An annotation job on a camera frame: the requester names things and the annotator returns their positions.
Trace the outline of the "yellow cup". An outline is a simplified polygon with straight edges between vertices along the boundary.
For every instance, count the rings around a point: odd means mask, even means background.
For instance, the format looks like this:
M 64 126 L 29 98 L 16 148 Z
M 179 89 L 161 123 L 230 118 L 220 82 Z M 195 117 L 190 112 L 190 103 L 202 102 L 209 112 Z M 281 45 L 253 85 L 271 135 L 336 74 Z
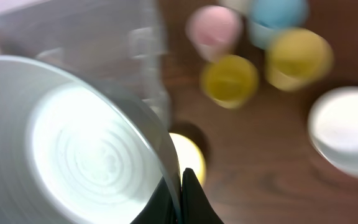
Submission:
M 266 48 L 265 78 L 281 91 L 297 91 L 325 77 L 333 63 L 326 39 L 308 29 L 286 29 Z
M 203 93 L 226 109 L 241 107 L 255 95 L 258 87 L 258 70 L 238 55 L 225 55 L 207 64 L 200 75 Z

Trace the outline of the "yellow small bowl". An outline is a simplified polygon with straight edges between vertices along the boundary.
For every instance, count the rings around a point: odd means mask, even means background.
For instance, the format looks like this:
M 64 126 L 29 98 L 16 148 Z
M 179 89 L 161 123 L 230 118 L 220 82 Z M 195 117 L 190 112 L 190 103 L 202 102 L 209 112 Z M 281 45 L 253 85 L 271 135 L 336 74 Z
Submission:
M 170 133 L 175 146 L 180 168 L 180 179 L 183 182 L 183 173 L 190 168 L 195 173 L 200 185 L 204 187 L 206 181 L 206 161 L 200 148 L 191 139 L 176 133 Z

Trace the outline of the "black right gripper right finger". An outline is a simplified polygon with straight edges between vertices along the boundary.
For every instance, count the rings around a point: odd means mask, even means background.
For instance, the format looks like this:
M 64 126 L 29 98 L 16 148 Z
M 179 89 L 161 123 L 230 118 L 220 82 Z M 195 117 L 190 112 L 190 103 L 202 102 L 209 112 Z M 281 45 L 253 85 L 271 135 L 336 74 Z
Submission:
M 181 200 L 184 223 L 223 224 L 191 168 L 186 168 L 183 172 Z

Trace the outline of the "grey small bowl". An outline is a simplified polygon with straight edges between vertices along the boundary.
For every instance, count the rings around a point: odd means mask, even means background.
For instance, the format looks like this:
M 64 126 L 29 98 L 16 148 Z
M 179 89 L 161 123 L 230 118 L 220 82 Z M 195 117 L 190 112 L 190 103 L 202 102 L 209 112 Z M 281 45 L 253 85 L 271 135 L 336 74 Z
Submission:
M 0 223 L 131 223 L 161 178 L 181 223 L 175 147 L 137 96 L 0 55 Z

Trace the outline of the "white small bowl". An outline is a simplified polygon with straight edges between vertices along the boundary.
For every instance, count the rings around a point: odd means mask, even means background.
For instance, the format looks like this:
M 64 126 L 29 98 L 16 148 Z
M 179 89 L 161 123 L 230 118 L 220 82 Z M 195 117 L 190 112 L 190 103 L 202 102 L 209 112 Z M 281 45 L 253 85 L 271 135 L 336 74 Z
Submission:
M 321 95 L 310 109 L 307 127 L 315 150 L 339 171 L 358 178 L 358 86 Z

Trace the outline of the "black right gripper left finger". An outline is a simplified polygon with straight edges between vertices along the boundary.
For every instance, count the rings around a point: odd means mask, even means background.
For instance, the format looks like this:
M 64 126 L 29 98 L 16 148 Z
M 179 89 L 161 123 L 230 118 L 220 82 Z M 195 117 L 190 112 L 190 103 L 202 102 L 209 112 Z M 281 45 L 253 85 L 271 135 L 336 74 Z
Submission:
M 160 179 L 150 200 L 131 224 L 176 224 L 171 194 L 164 178 Z

